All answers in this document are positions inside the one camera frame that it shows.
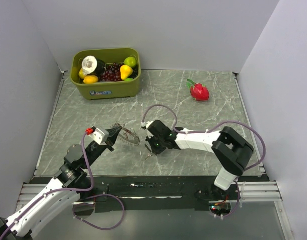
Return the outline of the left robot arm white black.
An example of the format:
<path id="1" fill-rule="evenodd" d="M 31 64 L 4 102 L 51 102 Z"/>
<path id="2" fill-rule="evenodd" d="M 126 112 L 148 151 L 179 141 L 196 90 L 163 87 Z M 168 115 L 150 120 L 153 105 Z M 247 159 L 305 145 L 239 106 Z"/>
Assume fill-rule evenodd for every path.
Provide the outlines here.
<path id="1" fill-rule="evenodd" d="M 106 151 L 114 151 L 114 144 L 122 130 L 91 127 L 84 137 L 92 142 L 85 146 L 72 145 L 59 171 L 29 203 L 8 218 L 0 217 L 0 240 L 32 240 L 65 208 L 81 200 L 87 201 L 95 186 L 91 165 Z"/>

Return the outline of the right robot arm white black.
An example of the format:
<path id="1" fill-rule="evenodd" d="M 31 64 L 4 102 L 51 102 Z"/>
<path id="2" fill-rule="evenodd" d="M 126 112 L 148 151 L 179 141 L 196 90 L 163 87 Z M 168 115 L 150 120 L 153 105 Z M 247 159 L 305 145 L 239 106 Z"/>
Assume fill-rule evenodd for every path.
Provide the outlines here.
<path id="1" fill-rule="evenodd" d="M 221 169 L 212 186 L 212 194 L 224 199 L 230 186 L 242 176 L 254 154 L 254 147 L 231 127 L 221 131 L 198 132 L 186 128 L 171 130 L 162 121 L 142 122 L 141 128 L 147 131 L 146 141 L 154 155 L 165 150 L 199 150 L 215 154 Z"/>

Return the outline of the black key tag with key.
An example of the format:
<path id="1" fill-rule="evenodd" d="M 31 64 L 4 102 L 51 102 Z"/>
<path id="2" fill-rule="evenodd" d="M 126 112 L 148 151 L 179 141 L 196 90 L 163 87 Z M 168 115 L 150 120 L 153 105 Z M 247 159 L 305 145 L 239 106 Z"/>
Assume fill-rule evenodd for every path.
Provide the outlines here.
<path id="1" fill-rule="evenodd" d="M 146 148 L 147 151 L 148 151 L 148 153 L 146 154 L 146 157 L 145 157 L 145 160 L 147 160 L 147 159 L 149 159 L 150 157 L 152 157 L 154 154 L 153 154 L 151 148 L 150 148 L 147 144 L 145 144 L 144 146 L 145 146 L 145 148 Z"/>

